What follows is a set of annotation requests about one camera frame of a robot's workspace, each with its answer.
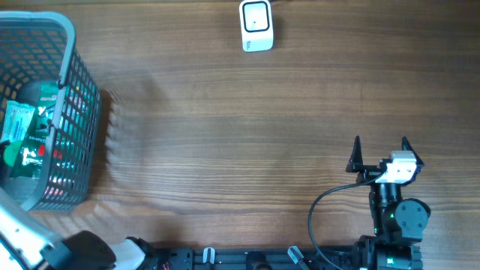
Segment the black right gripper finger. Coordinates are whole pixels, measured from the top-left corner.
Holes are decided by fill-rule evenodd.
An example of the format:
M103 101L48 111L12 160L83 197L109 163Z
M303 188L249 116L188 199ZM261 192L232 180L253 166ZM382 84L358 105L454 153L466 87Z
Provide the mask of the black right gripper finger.
M409 140L403 136L402 137L402 141L401 141L401 148L404 150L404 151L410 151L413 153L413 155L415 156L415 159L416 159L416 165L418 167L424 167L425 166L425 163L423 162L423 160L417 155L416 151L413 149L413 147L411 146Z
M363 157L360 136L356 136L352 147L352 154L346 165L347 173L360 173L363 170Z

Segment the green 3M gloves package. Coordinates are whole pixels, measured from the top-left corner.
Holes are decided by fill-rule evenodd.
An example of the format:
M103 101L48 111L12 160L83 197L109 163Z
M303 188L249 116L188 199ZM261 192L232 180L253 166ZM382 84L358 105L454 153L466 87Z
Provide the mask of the green 3M gloves package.
M11 178L25 177L38 179L46 153L46 141L50 135L49 126L53 121L59 88L43 84L31 123L16 157Z

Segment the light blue wipes packet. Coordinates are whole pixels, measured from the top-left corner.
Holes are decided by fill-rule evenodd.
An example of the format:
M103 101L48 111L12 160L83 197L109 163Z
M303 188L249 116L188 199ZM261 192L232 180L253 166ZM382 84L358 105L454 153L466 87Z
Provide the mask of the light blue wipes packet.
M1 142L9 141L13 143L23 140L34 112L34 106L9 100L7 102L6 116L1 132Z

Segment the green lid jar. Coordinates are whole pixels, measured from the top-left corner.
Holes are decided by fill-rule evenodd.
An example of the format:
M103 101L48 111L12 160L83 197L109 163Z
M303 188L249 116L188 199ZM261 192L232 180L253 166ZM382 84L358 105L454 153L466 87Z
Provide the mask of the green lid jar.
M20 147L22 145L22 140L17 140L14 142L8 142L6 148L4 149L3 159L4 162L9 166L13 167L15 160L19 153Z

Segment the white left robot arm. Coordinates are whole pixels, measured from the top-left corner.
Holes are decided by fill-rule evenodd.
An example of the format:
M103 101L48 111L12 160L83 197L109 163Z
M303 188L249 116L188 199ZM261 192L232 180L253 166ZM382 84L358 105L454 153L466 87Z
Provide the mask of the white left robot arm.
M157 268L158 258L139 240L108 244L89 231L65 238L1 191L1 270Z

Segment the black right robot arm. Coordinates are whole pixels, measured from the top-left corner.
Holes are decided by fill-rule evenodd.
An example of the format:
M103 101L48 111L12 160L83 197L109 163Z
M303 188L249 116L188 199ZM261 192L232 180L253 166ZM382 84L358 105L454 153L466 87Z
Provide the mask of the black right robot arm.
M377 165L365 165L360 138L355 138L346 171L357 175L358 185L370 188L374 235L363 235L353 245L353 269L423 268L417 244L423 239L431 208L419 199L404 199L401 189L413 183L424 166L406 137L400 150Z

